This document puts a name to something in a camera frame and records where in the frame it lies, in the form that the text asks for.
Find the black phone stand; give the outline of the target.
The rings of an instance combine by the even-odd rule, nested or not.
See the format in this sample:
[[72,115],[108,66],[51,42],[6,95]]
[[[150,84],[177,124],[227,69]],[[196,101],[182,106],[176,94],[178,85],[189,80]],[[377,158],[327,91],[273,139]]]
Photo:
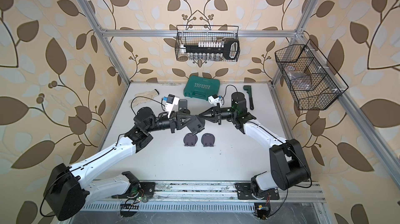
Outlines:
[[184,113],[184,114],[190,114],[190,110],[188,109],[187,100],[179,100],[178,111],[181,113]]
[[194,129],[190,130],[192,134],[198,134],[205,129],[205,120],[196,115],[195,119],[189,119],[188,123],[194,123]]

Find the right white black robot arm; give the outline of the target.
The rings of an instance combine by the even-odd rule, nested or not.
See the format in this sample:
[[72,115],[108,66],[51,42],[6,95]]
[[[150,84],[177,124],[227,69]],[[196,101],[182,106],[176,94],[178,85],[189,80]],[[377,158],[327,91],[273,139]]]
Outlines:
[[301,182],[311,180],[311,172],[301,144],[296,139],[285,139],[264,127],[247,109],[245,95],[234,92],[231,106],[221,107],[222,97],[208,97],[213,107],[199,116],[212,123],[221,124],[227,120],[244,135],[257,141],[269,152],[270,170],[251,179],[251,194],[256,199],[264,199],[272,189],[287,190],[299,186]]

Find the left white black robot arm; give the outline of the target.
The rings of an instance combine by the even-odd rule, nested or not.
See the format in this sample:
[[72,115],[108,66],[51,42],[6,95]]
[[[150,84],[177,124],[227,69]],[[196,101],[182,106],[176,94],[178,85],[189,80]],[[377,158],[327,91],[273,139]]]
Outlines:
[[113,195],[129,194],[138,179],[129,171],[111,179],[92,183],[100,174],[123,159],[144,149],[153,139],[151,132],[188,128],[192,134],[204,130],[205,120],[185,111],[155,116],[149,107],[138,110],[134,126],[118,141],[101,152],[70,166],[61,163],[51,172],[43,193],[59,221],[70,219],[85,205]]

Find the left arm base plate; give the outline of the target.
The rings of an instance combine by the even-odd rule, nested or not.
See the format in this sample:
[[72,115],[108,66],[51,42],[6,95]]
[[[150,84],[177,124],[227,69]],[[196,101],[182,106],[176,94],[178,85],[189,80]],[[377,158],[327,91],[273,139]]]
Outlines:
[[141,199],[143,197],[150,199],[155,193],[155,182],[135,182],[122,195],[113,195],[113,199]]

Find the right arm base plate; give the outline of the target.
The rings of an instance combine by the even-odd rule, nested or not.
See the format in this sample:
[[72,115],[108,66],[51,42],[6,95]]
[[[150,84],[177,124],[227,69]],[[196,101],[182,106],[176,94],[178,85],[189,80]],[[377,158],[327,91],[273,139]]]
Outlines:
[[238,182],[234,184],[239,200],[279,200],[280,195],[277,189],[261,190],[253,182]]

